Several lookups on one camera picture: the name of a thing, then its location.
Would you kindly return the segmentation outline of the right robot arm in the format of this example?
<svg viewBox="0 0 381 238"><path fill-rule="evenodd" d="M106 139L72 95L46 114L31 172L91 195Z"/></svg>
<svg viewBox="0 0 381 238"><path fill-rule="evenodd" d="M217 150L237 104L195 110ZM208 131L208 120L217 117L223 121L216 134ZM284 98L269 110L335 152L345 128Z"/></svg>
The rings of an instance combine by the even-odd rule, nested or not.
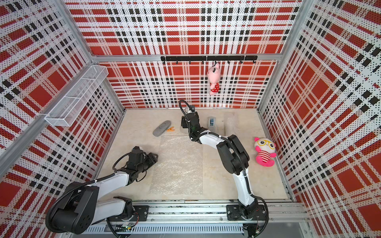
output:
<svg viewBox="0 0 381 238"><path fill-rule="evenodd" d="M249 179L250 157L237 136L223 137L203 128L199 123L198 112L185 100L179 101L183 113L182 127L188 130L193 142L208 145L218 151L223 167L232 174L238 193L238 209L244 219L253 219L259 212L269 220L268 207L265 200L253 194Z"/></svg>

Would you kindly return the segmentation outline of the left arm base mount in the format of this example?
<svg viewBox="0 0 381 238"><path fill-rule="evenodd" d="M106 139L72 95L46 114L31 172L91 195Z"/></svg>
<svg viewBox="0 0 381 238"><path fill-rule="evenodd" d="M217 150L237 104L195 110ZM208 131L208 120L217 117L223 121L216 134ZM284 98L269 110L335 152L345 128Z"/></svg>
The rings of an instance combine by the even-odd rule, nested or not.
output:
<svg viewBox="0 0 381 238"><path fill-rule="evenodd" d="M130 208L116 216L109 217L111 222L144 222L148 217L149 206L147 205L133 205Z"/></svg>

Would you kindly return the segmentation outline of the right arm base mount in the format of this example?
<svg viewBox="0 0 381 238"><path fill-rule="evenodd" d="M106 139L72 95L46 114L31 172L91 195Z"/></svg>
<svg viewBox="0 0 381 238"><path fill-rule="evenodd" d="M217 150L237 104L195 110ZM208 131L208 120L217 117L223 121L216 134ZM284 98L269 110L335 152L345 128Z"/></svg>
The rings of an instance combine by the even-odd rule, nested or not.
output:
<svg viewBox="0 0 381 238"><path fill-rule="evenodd" d="M267 217L264 205L227 205L226 213L229 221L265 221Z"/></svg>

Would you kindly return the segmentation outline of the hanging pink plush toy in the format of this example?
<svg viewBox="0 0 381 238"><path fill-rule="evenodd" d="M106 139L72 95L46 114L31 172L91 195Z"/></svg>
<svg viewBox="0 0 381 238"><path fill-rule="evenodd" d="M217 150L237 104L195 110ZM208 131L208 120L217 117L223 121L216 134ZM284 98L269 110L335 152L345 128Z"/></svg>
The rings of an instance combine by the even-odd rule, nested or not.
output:
<svg viewBox="0 0 381 238"><path fill-rule="evenodd" d="M220 64L216 63L214 66L212 66L208 72L207 72L207 78L210 84L210 92L209 94L215 95L219 92L220 85L219 81L221 78L221 70L220 70Z"/></svg>

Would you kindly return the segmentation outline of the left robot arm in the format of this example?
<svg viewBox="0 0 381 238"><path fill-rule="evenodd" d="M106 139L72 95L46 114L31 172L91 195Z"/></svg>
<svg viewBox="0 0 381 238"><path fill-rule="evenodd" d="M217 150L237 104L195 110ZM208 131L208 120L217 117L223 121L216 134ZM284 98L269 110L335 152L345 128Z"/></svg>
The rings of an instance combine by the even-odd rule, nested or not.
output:
<svg viewBox="0 0 381 238"><path fill-rule="evenodd" d="M91 225L106 221L117 238L124 238L124 232L134 229L138 222L146 221L148 206L134 206L130 198L122 196L100 200L114 190L139 182L139 175L147 173L158 161L157 154L146 153L138 146L117 161L125 157L128 158L126 164L118 169L114 163L113 172L108 176L69 184L47 212L47 229L54 233L79 235Z"/></svg>

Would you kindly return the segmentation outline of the black hook rail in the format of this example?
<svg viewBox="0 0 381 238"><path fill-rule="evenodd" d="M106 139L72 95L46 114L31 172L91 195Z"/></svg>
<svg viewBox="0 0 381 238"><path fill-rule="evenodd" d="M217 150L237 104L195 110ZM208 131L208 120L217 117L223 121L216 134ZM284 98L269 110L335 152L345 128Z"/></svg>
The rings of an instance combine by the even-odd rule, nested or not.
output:
<svg viewBox="0 0 381 238"><path fill-rule="evenodd" d="M256 61L257 55L253 56L161 56L162 62L173 61Z"/></svg>

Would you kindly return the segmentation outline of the pink white owl plush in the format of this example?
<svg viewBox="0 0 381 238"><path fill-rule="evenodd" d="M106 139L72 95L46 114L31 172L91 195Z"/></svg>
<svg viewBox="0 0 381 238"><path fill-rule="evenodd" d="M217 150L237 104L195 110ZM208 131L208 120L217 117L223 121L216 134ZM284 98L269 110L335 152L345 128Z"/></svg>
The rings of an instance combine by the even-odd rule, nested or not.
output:
<svg viewBox="0 0 381 238"><path fill-rule="evenodd" d="M268 138L255 137L255 150L257 152L256 161L263 167L272 167L275 165L275 147L276 144Z"/></svg>

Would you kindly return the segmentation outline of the grey oval case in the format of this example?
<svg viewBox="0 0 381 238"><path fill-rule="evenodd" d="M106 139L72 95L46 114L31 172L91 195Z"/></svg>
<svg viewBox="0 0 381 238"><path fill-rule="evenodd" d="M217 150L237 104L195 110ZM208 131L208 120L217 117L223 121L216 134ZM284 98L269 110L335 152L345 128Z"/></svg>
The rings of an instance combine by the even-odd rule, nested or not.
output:
<svg viewBox="0 0 381 238"><path fill-rule="evenodd" d="M171 126L171 121L167 120L161 123L154 131L153 135L155 137L161 136L169 127Z"/></svg>

